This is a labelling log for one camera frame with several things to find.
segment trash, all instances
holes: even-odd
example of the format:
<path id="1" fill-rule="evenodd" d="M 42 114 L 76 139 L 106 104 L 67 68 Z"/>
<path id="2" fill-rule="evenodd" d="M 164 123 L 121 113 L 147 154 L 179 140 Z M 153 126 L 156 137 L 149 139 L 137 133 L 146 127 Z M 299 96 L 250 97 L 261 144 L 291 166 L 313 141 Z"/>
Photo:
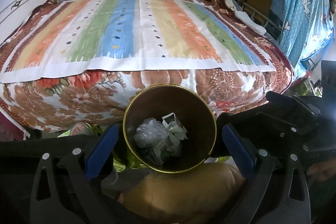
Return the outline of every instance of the trash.
<path id="1" fill-rule="evenodd" d="M 171 156 L 181 156 L 181 141 L 188 139 L 186 133 L 175 113 L 170 113 L 162 117 L 162 123 L 154 118 L 144 120 L 137 128 L 134 140 L 144 159 L 162 165 Z"/>

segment brown floral bedspread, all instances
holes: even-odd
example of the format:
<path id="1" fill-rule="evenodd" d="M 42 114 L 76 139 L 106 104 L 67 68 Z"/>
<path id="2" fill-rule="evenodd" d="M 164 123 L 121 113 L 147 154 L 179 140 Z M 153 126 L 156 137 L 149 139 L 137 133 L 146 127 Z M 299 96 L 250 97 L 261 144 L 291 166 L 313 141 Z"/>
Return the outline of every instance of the brown floral bedspread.
<path id="1" fill-rule="evenodd" d="M 98 125 L 119 122 L 131 98 L 156 84 L 175 84 L 193 90 L 208 103 L 214 115 L 248 110 L 265 103 L 267 91 L 283 92 L 288 88 L 292 80 L 291 67 L 278 48 L 237 19 L 224 0 L 196 1 L 211 5 L 248 39 L 268 53 L 276 71 L 246 73 L 221 69 L 133 72 L 90 70 L 81 75 L 60 79 L 0 84 L 1 107 L 23 126 L 58 131 L 69 129 L 79 121 Z M 49 1 L 38 7 L 24 27 L 1 46 L 1 69 L 20 40 L 56 6 Z"/>

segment human hand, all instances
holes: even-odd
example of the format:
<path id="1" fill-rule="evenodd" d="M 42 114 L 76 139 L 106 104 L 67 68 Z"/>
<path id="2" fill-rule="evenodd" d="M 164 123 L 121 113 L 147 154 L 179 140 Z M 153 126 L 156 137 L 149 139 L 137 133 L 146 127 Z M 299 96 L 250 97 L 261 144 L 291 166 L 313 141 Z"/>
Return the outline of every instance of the human hand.
<path id="1" fill-rule="evenodd" d="M 307 170 L 307 175 L 315 175 L 315 180 L 326 181 L 336 175 L 336 159 L 315 163 Z"/>

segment clear plastic wrap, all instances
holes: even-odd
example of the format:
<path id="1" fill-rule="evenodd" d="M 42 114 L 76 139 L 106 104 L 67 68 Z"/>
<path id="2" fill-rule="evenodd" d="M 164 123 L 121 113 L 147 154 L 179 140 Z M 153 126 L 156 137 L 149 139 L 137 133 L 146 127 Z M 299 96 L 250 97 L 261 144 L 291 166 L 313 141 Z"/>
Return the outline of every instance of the clear plastic wrap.
<path id="1" fill-rule="evenodd" d="M 134 141 L 139 148 L 151 148 L 168 138 L 168 130 L 154 118 L 144 120 L 136 130 Z"/>

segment bolt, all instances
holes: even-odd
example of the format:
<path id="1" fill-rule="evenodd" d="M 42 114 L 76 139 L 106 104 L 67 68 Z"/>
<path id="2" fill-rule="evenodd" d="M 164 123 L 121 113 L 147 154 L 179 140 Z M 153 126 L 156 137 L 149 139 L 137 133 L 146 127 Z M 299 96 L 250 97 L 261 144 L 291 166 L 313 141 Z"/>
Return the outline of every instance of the bolt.
<path id="1" fill-rule="evenodd" d="M 74 150 L 72 150 L 72 153 L 74 155 L 79 155 L 82 152 L 82 150 L 80 148 L 75 148 Z"/>
<path id="2" fill-rule="evenodd" d="M 260 150 L 259 150 L 259 155 L 265 157 L 265 156 L 267 156 L 267 151 L 264 150 L 264 149 L 260 149 Z"/>
<path id="3" fill-rule="evenodd" d="M 297 156 L 294 155 L 294 154 L 291 154 L 291 159 L 292 159 L 292 160 L 297 160 Z"/>
<path id="4" fill-rule="evenodd" d="M 49 158 L 49 153 L 44 153 L 42 155 L 42 159 L 46 160 L 47 158 Z"/>

